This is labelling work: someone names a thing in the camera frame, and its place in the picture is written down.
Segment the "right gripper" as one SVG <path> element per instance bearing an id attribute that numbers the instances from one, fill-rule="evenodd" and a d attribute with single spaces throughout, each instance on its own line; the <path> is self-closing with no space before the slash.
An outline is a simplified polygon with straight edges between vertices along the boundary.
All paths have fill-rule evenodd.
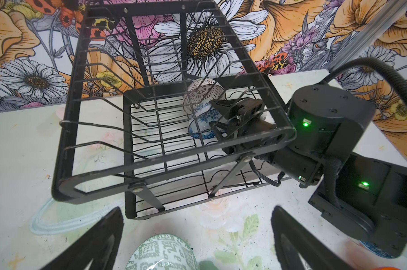
<path id="1" fill-rule="evenodd" d="M 228 119 L 228 123 L 211 122 L 218 142 L 240 140 L 222 148 L 227 155 L 260 147 L 275 146 L 275 150 L 279 150 L 291 142 L 291 122 L 282 105 L 271 101 L 266 108 L 263 100 L 252 98 L 210 100 L 209 103 Z"/>

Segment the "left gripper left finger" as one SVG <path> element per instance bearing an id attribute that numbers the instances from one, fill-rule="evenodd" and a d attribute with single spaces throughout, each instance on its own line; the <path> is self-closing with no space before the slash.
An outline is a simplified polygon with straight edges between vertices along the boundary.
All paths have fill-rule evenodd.
<path id="1" fill-rule="evenodd" d="M 124 219 L 113 208 L 44 270 L 112 270 L 118 254 Z"/>

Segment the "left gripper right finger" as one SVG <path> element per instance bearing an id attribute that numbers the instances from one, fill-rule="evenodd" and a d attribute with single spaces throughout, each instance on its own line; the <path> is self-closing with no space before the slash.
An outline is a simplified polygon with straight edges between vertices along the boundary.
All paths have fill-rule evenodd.
<path id="1" fill-rule="evenodd" d="M 271 216 L 274 247 L 283 270 L 303 270 L 301 258 L 313 270 L 349 270 L 350 265 L 336 256 L 281 206 Z"/>

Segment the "blue floral bowl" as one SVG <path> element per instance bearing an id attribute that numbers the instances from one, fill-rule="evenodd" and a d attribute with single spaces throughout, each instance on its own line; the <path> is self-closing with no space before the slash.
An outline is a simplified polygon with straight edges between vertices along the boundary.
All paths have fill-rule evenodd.
<path id="1" fill-rule="evenodd" d="M 228 119 L 222 117 L 222 115 L 215 109 L 204 112 L 196 119 L 190 121 L 188 133 L 197 140 L 200 139 L 212 139 L 215 138 L 214 131 L 211 128 L 212 121 L 220 121 L 222 123 L 228 123 Z"/>

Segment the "maroon patterned white bowl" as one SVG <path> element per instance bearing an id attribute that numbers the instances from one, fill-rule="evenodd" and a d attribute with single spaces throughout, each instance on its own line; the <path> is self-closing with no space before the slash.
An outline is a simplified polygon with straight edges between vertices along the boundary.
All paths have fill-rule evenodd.
<path id="1" fill-rule="evenodd" d="M 183 95 L 183 109 L 191 115 L 192 111 L 201 103 L 211 100 L 225 100 L 225 89 L 213 79 L 194 80 Z"/>

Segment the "black wire dish rack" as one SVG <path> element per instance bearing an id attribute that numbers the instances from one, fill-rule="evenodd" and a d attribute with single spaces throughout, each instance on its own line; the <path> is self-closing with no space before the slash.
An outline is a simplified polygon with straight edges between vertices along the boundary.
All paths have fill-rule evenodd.
<path id="1" fill-rule="evenodd" d="M 252 98 L 283 106 L 263 67 L 252 59 L 266 32 L 263 9 L 243 1 L 91 1 L 84 5 L 52 197 L 84 204 L 123 194 L 125 215 L 145 219 L 218 196 L 278 187 L 267 162 L 227 155 L 239 139 L 194 139 L 183 95 L 213 79 L 226 100 Z"/>

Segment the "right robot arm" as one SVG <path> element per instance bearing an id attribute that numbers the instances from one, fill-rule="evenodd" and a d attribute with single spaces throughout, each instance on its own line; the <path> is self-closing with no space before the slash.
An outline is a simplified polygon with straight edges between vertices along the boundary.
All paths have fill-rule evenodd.
<path id="1" fill-rule="evenodd" d="M 309 203 L 344 234 L 400 256 L 407 245 L 407 167 L 354 153 L 374 116 L 374 105 L 329 85 L 305 86 L 276 114 L 260 118 L 267 100 L 212 100 L 227 123 L 211 122 L 218 141 L 245 138 L 227 154 L 246 151 L 245 162 L 262 160 L 297 180 L 316 186 Z"/>

